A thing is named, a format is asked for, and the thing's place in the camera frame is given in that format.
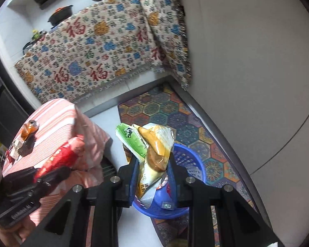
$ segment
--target patterned tablecloth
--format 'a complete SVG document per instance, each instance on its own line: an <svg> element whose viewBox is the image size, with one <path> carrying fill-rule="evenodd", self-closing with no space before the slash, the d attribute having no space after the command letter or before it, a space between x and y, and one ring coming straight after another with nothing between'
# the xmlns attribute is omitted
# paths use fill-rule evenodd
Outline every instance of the patterned tablecloth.
<svg viewBox="0 0 309 247"><path fill-rule="evenodd" d="M45 103L78 102L152 68L191 80L178 0L103 0L47 33L15 67Z"/></svg>

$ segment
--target green object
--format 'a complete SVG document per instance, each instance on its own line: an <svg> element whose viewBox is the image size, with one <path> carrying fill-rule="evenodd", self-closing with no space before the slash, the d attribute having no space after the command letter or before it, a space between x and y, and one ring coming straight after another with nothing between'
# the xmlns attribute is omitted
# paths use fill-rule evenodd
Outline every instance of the green object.
<svg viewBox="0 0 309 247"><path fill-rule="evenodd" d="M140 163L144 163L147 155L147 146L135 127L121 123L116 127L116 135L121 142L137 157Z"/></svg>

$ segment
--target pink tablecloth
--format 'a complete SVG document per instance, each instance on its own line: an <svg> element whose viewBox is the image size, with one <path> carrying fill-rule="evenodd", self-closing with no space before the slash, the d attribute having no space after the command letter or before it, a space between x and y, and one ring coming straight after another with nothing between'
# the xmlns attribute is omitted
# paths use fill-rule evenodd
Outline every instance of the pink tablecloth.
<svg viewBox="0 0 309 247"><path fill-rule="evenodd" d="M70 177L61 182L49 196L42 198L41 207L30 215L38 225L72 186L81 184L84 187L91 187L103 181L100 163L105 144L110 137L82 114L74 104L64 99L53 99L45 103L28 118L28 120L31 119L37 121L40 126L35 134L33 151L14 163L6 159L3 168L4 176L30 166L41 167L63 143L77 134L84 135L86 149L85 154L73 166Z"/></svg>

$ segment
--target red package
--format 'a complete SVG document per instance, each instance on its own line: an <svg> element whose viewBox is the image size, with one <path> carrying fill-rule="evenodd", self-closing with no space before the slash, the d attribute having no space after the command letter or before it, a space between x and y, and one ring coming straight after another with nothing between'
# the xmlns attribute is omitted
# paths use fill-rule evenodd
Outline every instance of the red package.
<svg viewBox="0 0 309 247"><path fill-rule="evenodd" d="M60 168L62 166L68 166L72 168L76 160L81 157L85 151L84 136L77 135L72 137L63 145L61 145L55 152L50 156L50 158L45 162L45 164L38 169L35 174L34 182L38 178L44 176L54 169Z"/></svg>

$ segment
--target bolt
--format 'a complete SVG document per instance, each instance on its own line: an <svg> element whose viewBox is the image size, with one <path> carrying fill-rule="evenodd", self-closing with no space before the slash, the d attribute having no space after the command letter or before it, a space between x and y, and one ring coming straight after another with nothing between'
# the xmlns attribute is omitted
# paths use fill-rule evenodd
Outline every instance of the bolt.
<svg viewBox="0 0 309 247"><path fill-rule="evenodd" d="M192 184L193 182L196 181L196 179L193 176L188 176L185 180L189 184Z"/></svg>
<svg viewBox="0 0 309 247"><path fill-rule="evenodd" d="M113 176L110 178L110 181L112 183L118 183L120 181L120 177L119 176Z"/></svg>
<svg viewBox="0 0 309 247"><path fill-rule="evenodd" d="M82 185L75 185L73 186L72 190L75 192L75 193L78 193L82 190Z"/></svg>
<svg viewBox="0 0 309 247"><path fill-rule="evenodd" d="M224 185L223 186L223 189L227 192L231 192L234 190L233 186L232 185Z"/></svg>

